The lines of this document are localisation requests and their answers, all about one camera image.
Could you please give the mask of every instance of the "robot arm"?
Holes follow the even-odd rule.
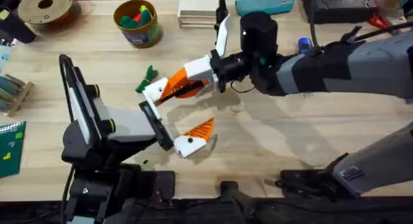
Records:
[[[187,85],[198,81],[192,95],[218,90],[250,76],[263,94],[360,92],[413,97],[413,34],[366,43],[337,41],[293,56],[276,54],[277,24],[264,13],[241,18],[242,52],[221,58],[216,50],[185,65]],[[373,188],[413,180],[413,125],[324,170],[284,170],[276,185],[285,196],[357,197]]]
[[[413,96],[413,35],[352,44],[335,42],[319,52],[299,54],[277,70],[250,74],[256,88],[271,96],[302,92],[361,92],[403,99]]]

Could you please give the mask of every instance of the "gray robot arm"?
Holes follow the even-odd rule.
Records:
[[[332,43],[319,53],[291,57],[276,72],[261,70],[250,77],[258,90],[272,96],[360,92],[411,99],[412,63],[413,34],[404,33],[371,43]],[[322,171],[284,170],[277,185],[285,194],[308,188],[313,195],[337,199],[343,193],[358,197],[374,188],[413,180],[412,133],[413,123]],[[292,179],[298,174],[307,178]]]
[[[273,96],[302,92],[361,92],[413,97],[413,34],[373,41],[327,45],[273,68],[252,72],[259,91]]]

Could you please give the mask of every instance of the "wooden table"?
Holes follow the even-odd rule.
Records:
[[[151,1],[165,32],[156,46],[131,47],[114,24],[112,14],[124,1],[81,1],[92,12],[71,29],[39,36],[29,45],[17,45],[4,73],[35,83],[23,107],[1,124],[27,121],[21,172],[0,179],[1,201],[61,199],[70,165],[61,160],[62,135],[69,124],[59,74],[58,55],[68,54],[79,66],[86,82],[98,84],[103,101],[113,107],[138,108],[142,95],[134,92],[145,70],[153,65],[162,76],[172,76],[190,60],[214,47],[212,29],[179,29],[178,0]],[[238,52],[239,17],[234,1],[227,54]],[[287,14],[275,15],[279,53],[292,54],[300,37],[310,29],[297,5]],[[320,44],[338,40],[354,25],[317,26]],[[373,30],[364,24],[362,32]],[[249,79],[236,84],[251,86]],[[177,198],[212,198],[223,180],[236,180],[251,196],[280,197],[275,180],[285,168],[321,168],[344,152],[357,151],[413,120],[413,108],[396,97],[373,94],[314,94],[269,97],[254,90],[237,94],[206,95],[198,99],[174,99],[159,108],[176,133],[191,129],[214,116],[216,125],[210,144],[188,159],[157,144],[128,159],[145,170],[176,171]],[[393,185],[369,192],[369,196],[413,195],[413,183]]]

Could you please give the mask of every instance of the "wire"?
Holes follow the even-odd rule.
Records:
[[[69,191],[70,182],[72,181],[72,178],[73,178],[74,171],[75,171],[75,167],[72,165],[70,167],[69,175],[67,175],[67,180],[66,180],[66,183],[65,183],[65,189],[63,190],[63,195],[62,195],[62,203],[60,205],[61,224],[66,224],[65,208],[66,208],[67,194],[68,194],[68,191]]]
[[[253,88],[248,89],[248,90],[244,90],[244,91],[236,90],[236,89],[234,88],[234,81],[231,81],[230,86],[231,86],[232,90],[236,91],[237,93],[241,93],[241,94],[242,94],[242,93],[251,92],[251,91],[253,91],[254,89],[256,89],[256,87],[254,86]]]
[[[370,38],[370,37],[378,36],[380,34],[389,33],[393,30],[399,30],[401,28],[408,28],[408,27],[413,27],[413,21],[408,21],[406,23],[401,23],[401,24],[398,24],[398,25],[389,26],[387,28],[382,28],[382,29],[379,29],[379,30],[376,30],[376,31],[373,31],[373,32],[370,32],[370,33],[367,33],[367,34],[360,35],[360,36],[356,37],[354,39],[354,41],[364,40],[364,39],[367,39],[367,38]]]
[[[197,207],[197,206],[200,206],[200,205],[206,205],[206,204],[208,204],[208,203],[215,202],[215,201],[219,200],[220,198],[221,198],[221,197],[217,197],[217,198],[213,198],[213,199],[208,199],[208,200],[206,200],[206,201],[202,201],[202,202],[199,202],[199,203],[195,203],[195,204],[191,204],[191,205],[185,205],[184,207],[157,208],[157,207],[149,207],[149,206],[146,206],[146,208],[152,209],[152,210],[157,210],[157,211],[177,210],[177,209],[179,209],[179,210],[181,210],[181,209],[190,209],[190,208],[194,208],[194,207]]]
[[[310,0],[310,17],[309,17],[308,22],[310,23],[312,44],[314,45],[314,47],[318,48],[319,45],[317,41],[316,28],[314,26],[315,7],[316,7],[316,0]]]
[[[36,221],[40,221],[41,219],[43,219],[47,216],[51,216],[51,215],[54,215],[54,214],[55,214],[55,212],[52,212],[51,210],[48,210],[48,211],[46,211],[46,212],[44,212],[44,213],[42,213],[39,216],[34,217],[34,218],[30,218],[30,219],[26,219],[26,220],[15,220],[15,221],[12,221],[12,220],[10,220],[10,221],[0,221],[0,224],[34,223]]]
[[[66,74],[65,74],[65,68],[67,66],[72,66],[70,58],[68,58],[65,55],[60,55],[59,56],[59,65],[60,65],[60,74],[61,74],[62,81],[63,81],[63,87],[65,89],[65,96],[66,96],[66,102],[67,102],[67,109],[69,111],[70,122],[73,122],[74,118],[73,118],[72,106],[70,105],[70,97],[69,97],[69,91],[68,91],[68,88],[67,88]],[[63,195],[62,195],[62,202],[61,202],[61,206],[60,206],[61,224],[66,224],[65,208],[66,208],[67,194],[68,194],[68,191],[69,191],[70,182],[72,181],[72,178],[73,178],[73,175],[74,175],[74,171],[75,171],[75,168],[72,165],[70,167],[69,175],[67,176],[67,180],[66,180],[66,183],[65,183],[65,189],[63,190]]]
[[[135,219],[135,224],[137,224],[137,221],[139,221],[139,219],[142,217],[145,209],[147,208],[147,206],[149,205],[150,200],[146,203],[146,205],[142,208],[142,211],[137,215],[136,219]]]
[[[291,204],[288,202],[282,202],[282,201],[269,201],[269,203],[285,205],[285,206],[292,207],[295,209],[304,210],[304,211],[313,212],[313,213],[320,213],[320,214],[342,214],[342,213],[353,213],[353,212],[394,212],[394,211],[401,211],[401,210],[413,210],[413,207],[408,207],[408,206],[374,207],[374,208],[366,208],[366,209],[349,209],[349,210],[317,210],[317,209],[310,209],[310,208],[302,207],[301,205],[295,205],[295,204]]]

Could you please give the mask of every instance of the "white plastic part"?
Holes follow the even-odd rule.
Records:
[[[162,93],[166,87],[166,85],[168,84],[168,79],[167,78],[162,78],[150,85],[148,85],[144,91],[142,92],[146,101],[148,101],[148,104],[150,106],[150,108],[152,109],[152,111],[155,114],[155,117],[158,120],[162,120],[161,115],[159,115],[159,112],[156,109],[156,105],[154,102],[158,101],[159,99],[161,99]]]
[[[217,44],[215,45],[215,49],[218,52],[220,57],[223,57],[225,54],[225,48],[227,47],[227,38],[228,38],[228,27],[227,23],[230,18],[230,14],[221,22],[219,25],[218,37],[217,37]]]
[[[151,98],[153,102],[156,102],[161,99],[162,93],[167,84],[168,79],[164,77],[146,86],[144,91],[146,91],[146,94]]]
[[[174,140],[174,149],[182,157],[186,158],[197,152],[207,144],[201,137],[179,136]]]
[[[73,88],[69,88],[69,97],[70,97],[70,105],[72,106],[72,112],[74,115],[74,119],[77,120],[79,123],[79,127],[82,131],[83,138],[85,139],[85,143],[88,145],[90,142],[90,133],[88,125],[86,124],[85,117],[83,117],[82,110],[80,108],[79,101],[75,95],[75,91]]]
[[[212,67],[209,56],[195,59],[183,65],[186,71],[186,77],[189,80],[200,81],[210,79],[212,76]]]

